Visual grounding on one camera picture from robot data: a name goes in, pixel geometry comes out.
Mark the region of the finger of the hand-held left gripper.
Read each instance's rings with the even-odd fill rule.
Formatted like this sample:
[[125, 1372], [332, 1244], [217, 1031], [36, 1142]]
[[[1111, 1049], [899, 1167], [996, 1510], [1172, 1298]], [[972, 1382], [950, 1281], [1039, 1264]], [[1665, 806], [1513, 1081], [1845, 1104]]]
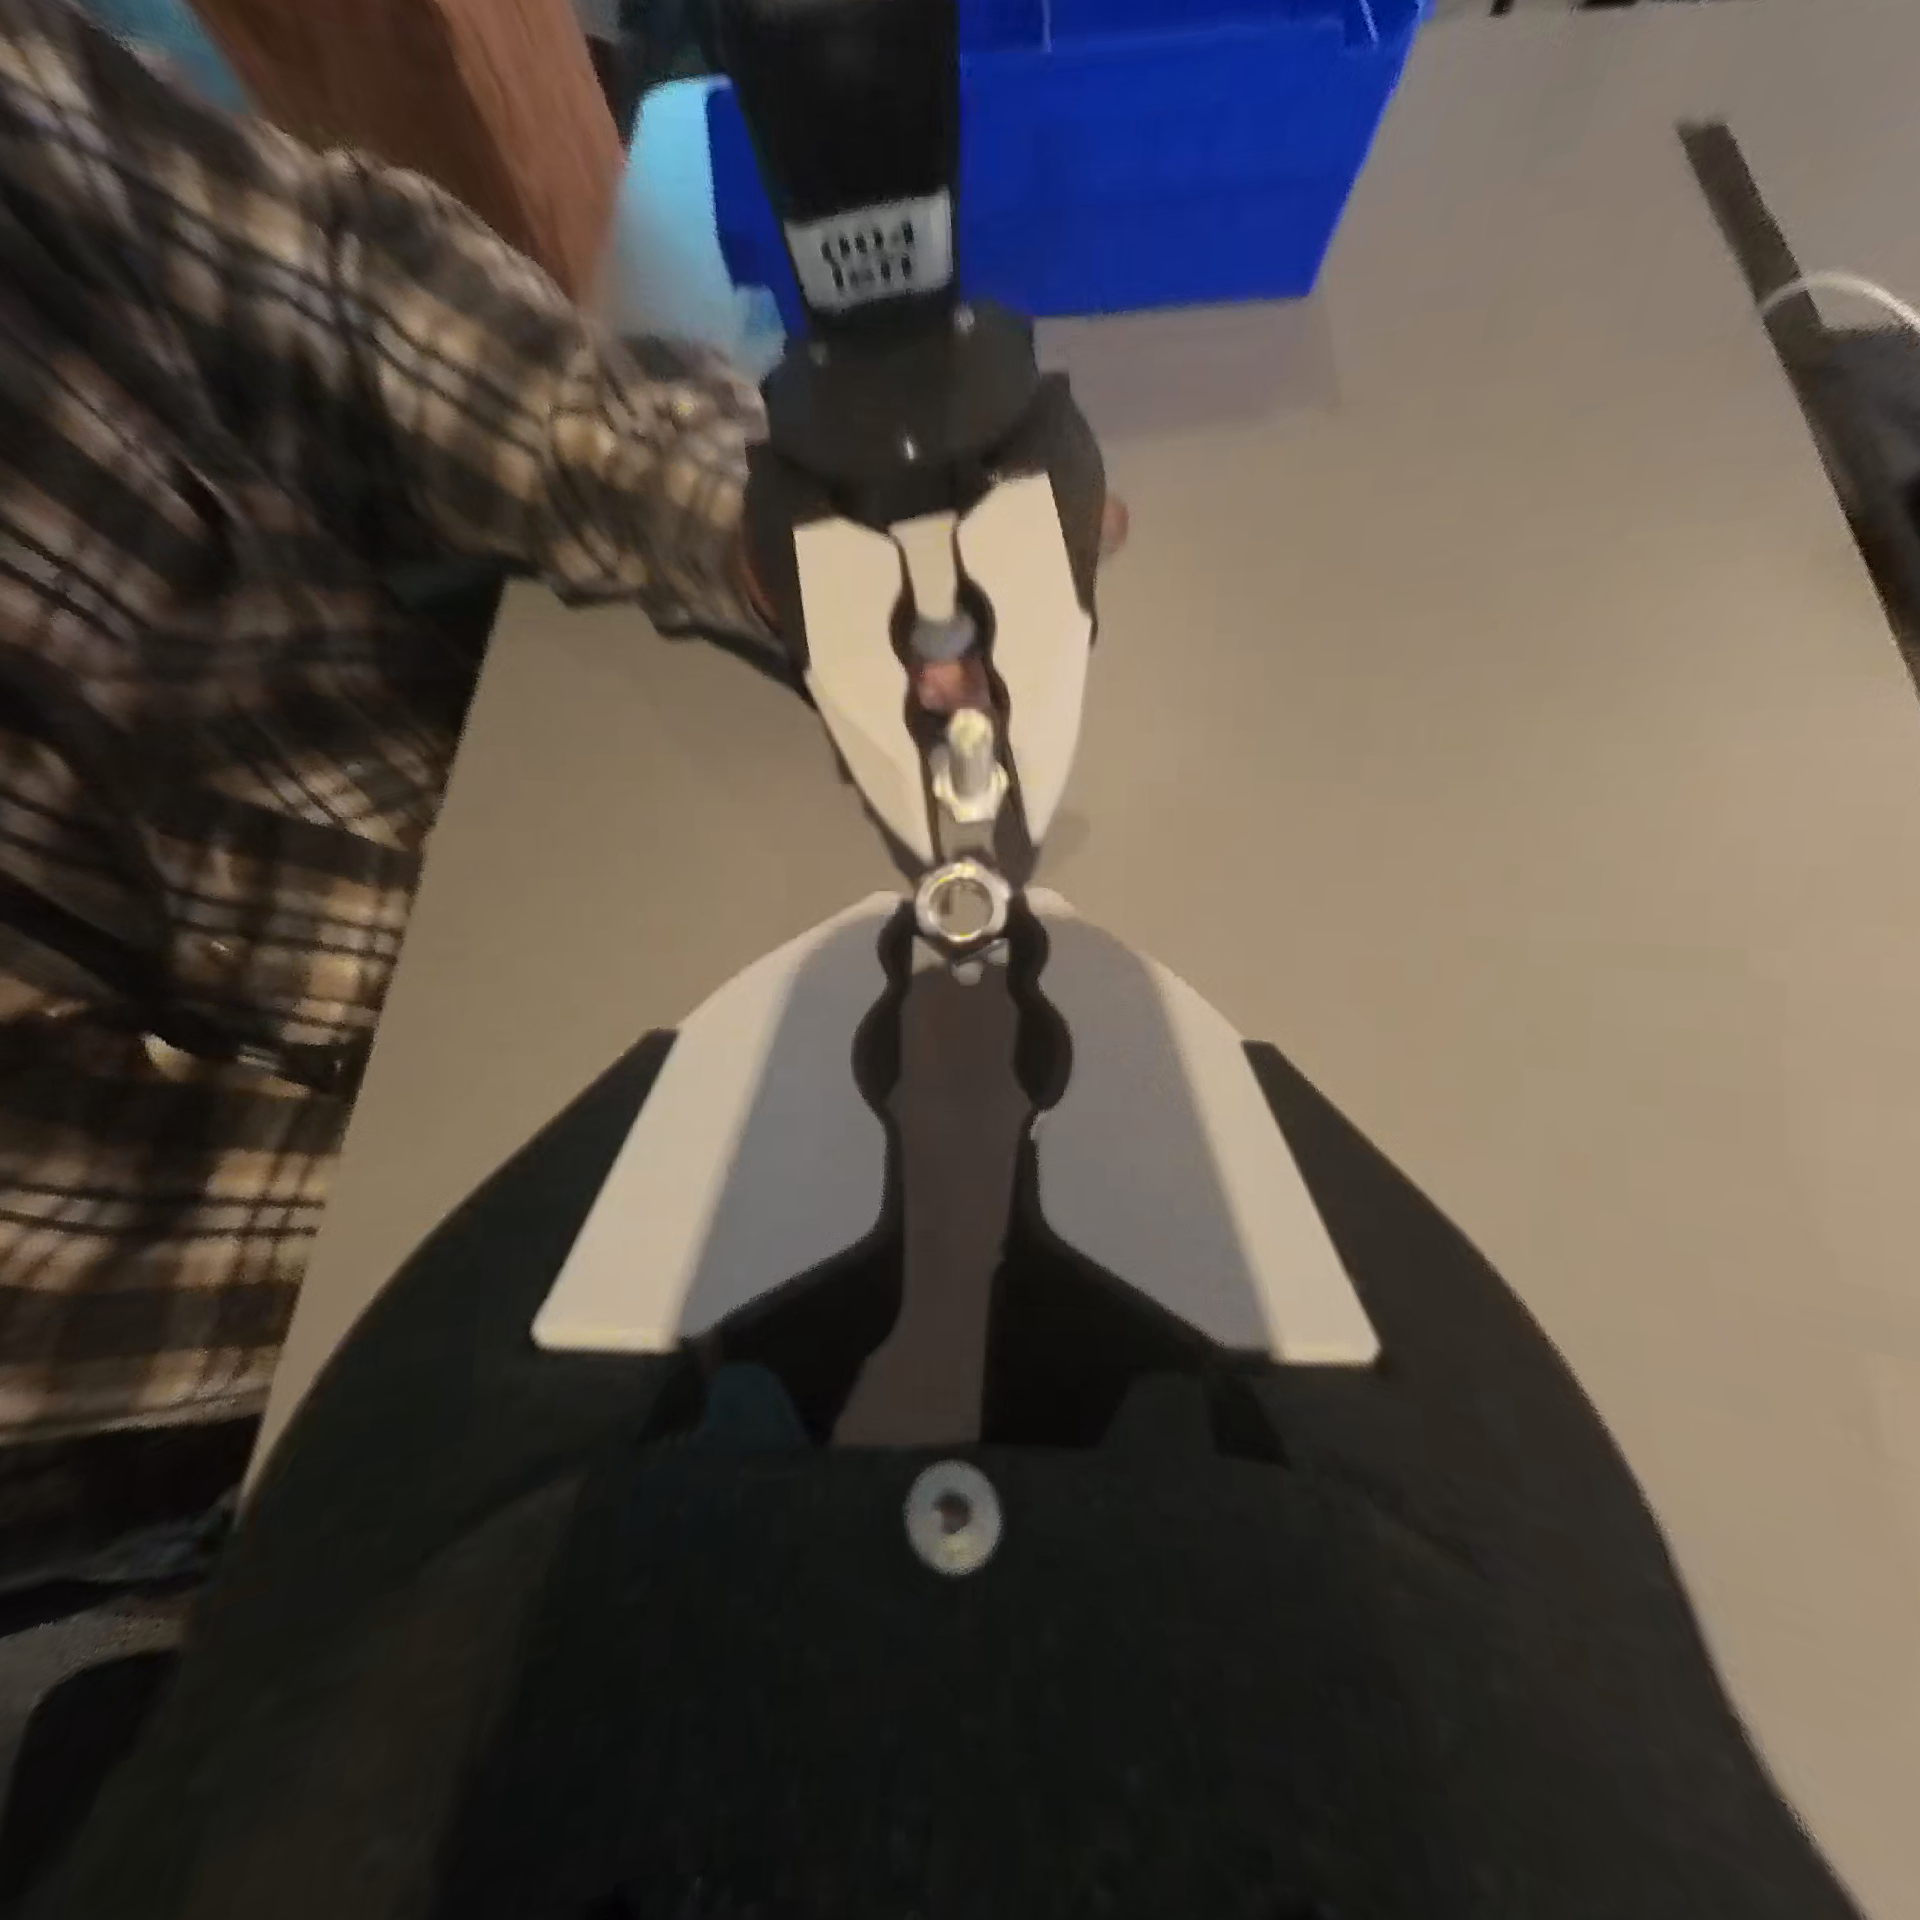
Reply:
[[895, 652], [906, 562], [895, 541], [827, 517], [797, 528], [805, 686], [858, 794], [914, 873], [934, 862], [922, 746]]
[[1071, 775], [1094, 634], [1050, 474], [996, 479], [953, 526], [950, 558], [955, 607], [977, 607], [1009, 785], [990, 832], [949, 824], [949, 855], [979, 857], [1025, 889]]

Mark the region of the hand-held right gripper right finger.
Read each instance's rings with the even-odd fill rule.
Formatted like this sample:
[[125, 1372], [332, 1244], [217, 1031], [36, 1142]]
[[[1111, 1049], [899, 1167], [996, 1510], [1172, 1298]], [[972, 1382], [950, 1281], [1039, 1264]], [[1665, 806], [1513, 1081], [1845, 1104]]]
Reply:
[[1045, 886], [1005, 990], [1015, 1151], [993, 1281], [993, 1439], [1094, 1441], [1146, 1377], [1236, 1400], [1371, 1373], [1382, 1338], [1231, 1018]]

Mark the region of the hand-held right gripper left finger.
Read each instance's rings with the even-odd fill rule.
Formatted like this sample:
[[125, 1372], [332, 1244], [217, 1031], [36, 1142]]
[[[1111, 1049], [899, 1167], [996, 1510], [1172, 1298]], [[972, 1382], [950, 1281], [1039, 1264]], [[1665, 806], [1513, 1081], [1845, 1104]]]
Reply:
[[755, 1362], [834, 1434], [906, 1290], [907, 951], [906, 901], [870, 893], [681, 1021], [535, 1312], [542, 1352]]

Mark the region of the silver hex bolt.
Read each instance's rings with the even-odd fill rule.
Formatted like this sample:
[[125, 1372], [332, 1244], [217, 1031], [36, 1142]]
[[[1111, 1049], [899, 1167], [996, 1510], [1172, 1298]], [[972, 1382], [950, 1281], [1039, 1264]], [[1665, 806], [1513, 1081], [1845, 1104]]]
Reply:
[[969, 705], [947, 716], [945, 737], [931, 756], [927, 784], [947, 824], [986, 832], [996, 824], [1009, 775], [993, 710]]

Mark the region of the silver hex nut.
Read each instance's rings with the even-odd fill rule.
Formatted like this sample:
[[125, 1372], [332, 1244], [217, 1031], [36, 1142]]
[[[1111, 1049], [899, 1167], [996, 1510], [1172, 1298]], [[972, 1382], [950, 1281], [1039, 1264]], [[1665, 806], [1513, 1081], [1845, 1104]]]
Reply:
[[947, 959], [996, 944], [1012, 914], [1012, 886], [993, 864], [959, 855], [927, 868], [914, 892], [922, 942]]

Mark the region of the person's left forearm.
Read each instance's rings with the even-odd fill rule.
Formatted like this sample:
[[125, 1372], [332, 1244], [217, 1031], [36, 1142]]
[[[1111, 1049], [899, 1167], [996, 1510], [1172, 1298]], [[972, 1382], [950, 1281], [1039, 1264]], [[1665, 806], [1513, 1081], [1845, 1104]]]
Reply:
[[215, 106], [69, 4], [5, 4], [5, 258], [171, 432], [351, 543], [389, 526], [633, 601], [791, 680], [749, 565], [755, 383], [620, 341], [430, 180]]

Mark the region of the large blue plastic bin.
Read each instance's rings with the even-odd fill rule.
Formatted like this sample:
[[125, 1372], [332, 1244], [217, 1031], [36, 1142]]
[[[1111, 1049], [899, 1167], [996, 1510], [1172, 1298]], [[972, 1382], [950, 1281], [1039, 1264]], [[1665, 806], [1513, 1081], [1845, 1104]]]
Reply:
[[1426, 8], [707, 4], [726, 271], [821, 338], [1305, 297]]

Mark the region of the person's torso in plaid shirt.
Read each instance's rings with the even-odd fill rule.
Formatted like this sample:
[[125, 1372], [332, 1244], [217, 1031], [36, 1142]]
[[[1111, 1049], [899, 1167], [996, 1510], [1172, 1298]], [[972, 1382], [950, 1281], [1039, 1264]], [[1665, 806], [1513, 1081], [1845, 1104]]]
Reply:
[[502, 581], [397, 576], [396, 678], [266, 765], [5, 648], [5, 1441], [263, 1407]]

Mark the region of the person's legs in dark pants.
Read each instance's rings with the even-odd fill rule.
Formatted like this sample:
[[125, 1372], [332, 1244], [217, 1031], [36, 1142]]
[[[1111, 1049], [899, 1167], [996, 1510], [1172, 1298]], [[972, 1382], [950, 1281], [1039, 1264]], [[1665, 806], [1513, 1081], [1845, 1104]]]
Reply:
[[259, 1416], [3, 1449], [3, 1916], [73, 1839], [177, 1665]]

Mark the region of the black tape strip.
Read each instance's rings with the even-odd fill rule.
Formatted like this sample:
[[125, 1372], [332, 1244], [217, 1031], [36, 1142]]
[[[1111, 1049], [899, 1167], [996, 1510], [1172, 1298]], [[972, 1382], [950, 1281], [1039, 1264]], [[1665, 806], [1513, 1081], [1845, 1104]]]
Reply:
[[1785, 228], [1762, 199], [1735, 133], [1721, 121], [1683, 122], [1675, 133], [1695, 189], [1806, 422], [1817, 461], [1879, 596], [1906, 678], [1917, 680], [1917, 620], [1910, 625], [1905, 616], [1873, 521], [1857, 490], [1860, 437], [1847, 417], [1834, 359], [1834, 334], [1843, 328], [1894, 327], [1916, 334], [1916, 304], [1853, 271], [1802, 266]]

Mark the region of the dark grey charger block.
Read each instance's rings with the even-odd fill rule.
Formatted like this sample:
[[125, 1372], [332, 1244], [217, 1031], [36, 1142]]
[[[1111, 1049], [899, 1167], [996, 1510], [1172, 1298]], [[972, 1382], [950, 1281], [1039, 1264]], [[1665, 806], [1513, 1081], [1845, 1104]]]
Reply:
[[1860, 504], [1910, 625], [1917, 620], [1917, 341], [1901, 327], [1834, 334], [1847, 417], [1860, 437]]

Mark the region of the wooden post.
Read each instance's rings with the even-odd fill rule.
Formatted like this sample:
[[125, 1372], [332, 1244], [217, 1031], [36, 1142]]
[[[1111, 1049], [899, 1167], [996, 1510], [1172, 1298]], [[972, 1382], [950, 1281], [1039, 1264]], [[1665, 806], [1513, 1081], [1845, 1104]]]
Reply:
[[196, 1], [252, 104], [315, 148], [421, 173], [572, 297], [627, 159], [572, 1]]

